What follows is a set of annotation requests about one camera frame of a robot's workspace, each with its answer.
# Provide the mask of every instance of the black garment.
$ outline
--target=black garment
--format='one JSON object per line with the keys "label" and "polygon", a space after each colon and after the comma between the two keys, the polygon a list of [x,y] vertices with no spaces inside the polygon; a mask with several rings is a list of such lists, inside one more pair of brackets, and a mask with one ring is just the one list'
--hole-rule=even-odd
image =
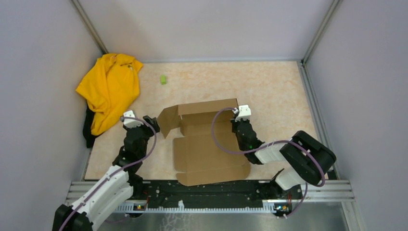
{"label": "black garment", "polygon": [[92,135],[90,132],[90,126],[92,126],[92,121],[93,121],[94,116],[95,116],[95,113],[90,110],[87,104],[84,128],[82,129],[82,135],[84,135],[84,138],[87,141],[87,148],[93,147],[95,139],[98,137],[98,136]]}

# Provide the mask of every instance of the unfolded cardboard box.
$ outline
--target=unfolded cardboard box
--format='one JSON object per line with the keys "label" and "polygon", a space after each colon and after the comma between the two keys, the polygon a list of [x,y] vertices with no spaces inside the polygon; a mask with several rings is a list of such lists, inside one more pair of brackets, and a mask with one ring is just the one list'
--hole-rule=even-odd
{"label": "unfolded cardboard box", "polygon": [[[251,170],[244,155],[229,154],[219,149],[211,136],[211,122],[225,107],[238,107],[236,99],[187,103],[165,108],[157,118],[167,137],[170,130],[180,128],[184,137],[173,141],[174,167],[177,180],[186,186],[245,179]],[[226,149],[239,151],[237,138],[231,132],[231,110],[222,112],[215,123],[215,137]]]}

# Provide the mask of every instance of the table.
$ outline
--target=table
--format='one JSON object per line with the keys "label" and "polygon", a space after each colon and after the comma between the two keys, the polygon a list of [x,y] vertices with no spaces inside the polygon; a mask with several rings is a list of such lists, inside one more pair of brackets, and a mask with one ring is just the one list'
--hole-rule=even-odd
{"label": "table", "polygon": [[[161,75],[166,75],[167,84],[161,85]],[[138,117],[157,117],[163,108],[181,103],[237,98],[238,104],[250,106],[251,124],[262,141],[288,139],[298,130],[317,137],[296,62],[145,64],[139,80],[140,96],[129,107]],[[96,139],[86,180],[98,180],[104,175],[125,135],[118,122]],[[138,175],[147,180],[175,180],[172,142],[181,136],[177,129],[166,139],[159,133],[156,148]],[[271,179],[287,166],[286,162],[252,165],[247,179]]]}

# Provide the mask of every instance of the yellow cloth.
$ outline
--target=yellow cloth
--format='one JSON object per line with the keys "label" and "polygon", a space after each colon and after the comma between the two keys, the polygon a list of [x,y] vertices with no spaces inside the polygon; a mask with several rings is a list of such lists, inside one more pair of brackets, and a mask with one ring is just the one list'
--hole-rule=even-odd
{"label": "yellow cloth", "polygon": [[138,72],[142,66],[129,55],[105,54],[82,79],[76,90],[95,112],[92,135],[112,127],[139,96]]}

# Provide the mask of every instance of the yellow jacket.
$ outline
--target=yellow jacket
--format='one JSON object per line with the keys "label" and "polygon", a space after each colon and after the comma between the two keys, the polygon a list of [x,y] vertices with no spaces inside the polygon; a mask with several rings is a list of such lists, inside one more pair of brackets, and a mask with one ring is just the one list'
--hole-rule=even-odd
{"label": "yellow jacket", "polygon": [[95,112],[92,135],[112,127],[139,96],[138,72],[142,66],[129,55],[105,54],[82,79],[76,90]]}

